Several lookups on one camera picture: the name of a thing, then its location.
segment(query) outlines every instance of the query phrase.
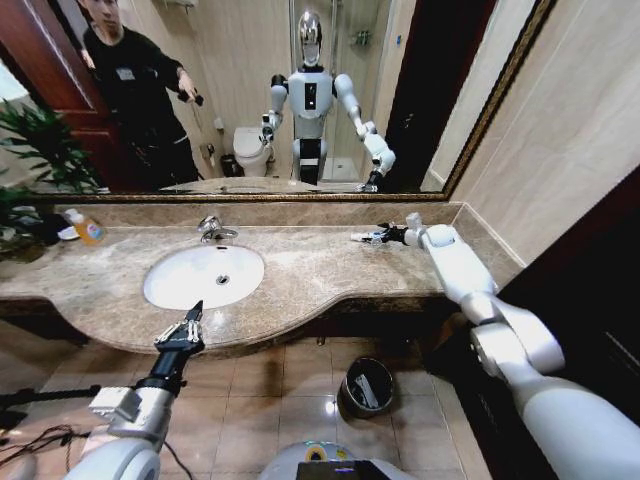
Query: wire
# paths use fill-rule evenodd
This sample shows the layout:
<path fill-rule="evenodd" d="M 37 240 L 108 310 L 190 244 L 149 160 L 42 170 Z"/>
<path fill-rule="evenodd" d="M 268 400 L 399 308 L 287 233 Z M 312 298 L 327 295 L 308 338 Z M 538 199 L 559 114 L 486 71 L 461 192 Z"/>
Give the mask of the wire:
<path fill-rule="evenodd" d="M 53 432 L 63 432 L 54 435 L 49 435 Z M 11 445 L 9 447 L 5 447 L 0 449 L 0 453 L 7 452 L 9 450 L 18 449 L 16 452 L 12 453 L 8 457 L 0 460 L 0 468 L 7 465 L 12 460 L 25 455 L 27 453 L 36 453 L 39 450 L 47 447 L 48 445 L 60 441 L 60 446 L 67 447 L 67 455 L 66 455 L 66 467 L 67 472 L 71 469 L 70 466 L 70 457 L 71 457 L 71 442 L 74 438 L 87 438 L 89 433 L 77 433 L 71 425 L 56 425 L 55 427 L 47 428 L 44 432 L 42 432 L 37 438 L 30 441 L 29 443 L 21 444 L 21 445 Z"/>
<path fill-rule="evenodd" d="M 184 463 L 182 463 L 180 461 L 180 459 L 178 458 L 178 454 L 173 449 L 173 447 L 171 445 L 169 445 L 169 443 L 167 443 L 166 440 L 164 441 L 164 445 L 167 447 L 167 450 L 169 450 L 171 452 L 171 455 L 173 455 L 173 458 L 176 460 L 176 463 L 180 466 L 180 468 L 182 468 L 184 470 L 184 473 L 187 474 L 187 477 L 189 477 L 189 480 L 195 480 L 195 477 L 193 476 L 193 473 L 191 473 L 189 471 L 189 469 L 187 467 L 185 467 Z"/>

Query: mirror frame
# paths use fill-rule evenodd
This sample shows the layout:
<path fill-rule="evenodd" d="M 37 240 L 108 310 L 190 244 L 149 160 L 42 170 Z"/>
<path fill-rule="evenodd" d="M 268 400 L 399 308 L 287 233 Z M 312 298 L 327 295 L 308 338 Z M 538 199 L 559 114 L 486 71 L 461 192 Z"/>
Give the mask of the mirror frame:
<path fill-rule="evenodd" d="M 556 0 L 536 0 L 507 61 L 498 76 L 480 116 L 476 120 L 442 192 L 426 193 L 109 193 L 109 194 L 46 194 L 30 198 L 39 204 L 68 203 L 230 203 L 230 202 L 446 202 L 460 182 L 469 162 L 478 149 L 500 105 L 509 92 L 527 54 L 544 26 Z"/>

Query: black shirt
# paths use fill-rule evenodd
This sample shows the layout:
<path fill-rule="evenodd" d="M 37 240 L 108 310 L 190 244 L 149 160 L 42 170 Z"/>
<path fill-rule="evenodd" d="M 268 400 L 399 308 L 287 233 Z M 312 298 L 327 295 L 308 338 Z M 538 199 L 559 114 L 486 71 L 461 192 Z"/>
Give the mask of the black shirt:
<path fill-rule="evenodd" d="M 92 28 L 85 32 L 84 43 L 96 66 L 100 89 L 125 135 L 149 145 L 172 143 L 186 135 L 166 90 L 178 91 L 180 62 L 126 27 L 116 45 L 105 45 Z"/>

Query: faucet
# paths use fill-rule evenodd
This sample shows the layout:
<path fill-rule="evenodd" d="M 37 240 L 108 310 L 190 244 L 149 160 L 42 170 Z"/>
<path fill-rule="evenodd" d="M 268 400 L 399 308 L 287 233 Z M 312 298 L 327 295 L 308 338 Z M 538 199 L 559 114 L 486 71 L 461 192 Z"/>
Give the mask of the faucet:
<path fill-rule="evenodd" d="M 198 225 L 198 231 L 202 232 L 202 238 L 200 239 L 202 243 L 209 243 L 213 239 L 235 238 L 238 236 L 238 232 L 224 228 L 220 219 L 213 215 L 202 219 Z"/>

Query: bottle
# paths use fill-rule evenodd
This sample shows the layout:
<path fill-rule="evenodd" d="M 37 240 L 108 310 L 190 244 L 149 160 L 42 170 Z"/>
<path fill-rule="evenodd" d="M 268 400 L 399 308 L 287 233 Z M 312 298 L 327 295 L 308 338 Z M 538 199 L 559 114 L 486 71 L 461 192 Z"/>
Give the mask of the bottle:
<path fill-rule="evenodd" d="M 97 245 L 104 238 L 104 228 L 99 226 L 94 220 L 78 213 L 75 208 L 70 208 L 65 212 L 69 220 L 73 223 L 76 232 L 87 245 Z"/>

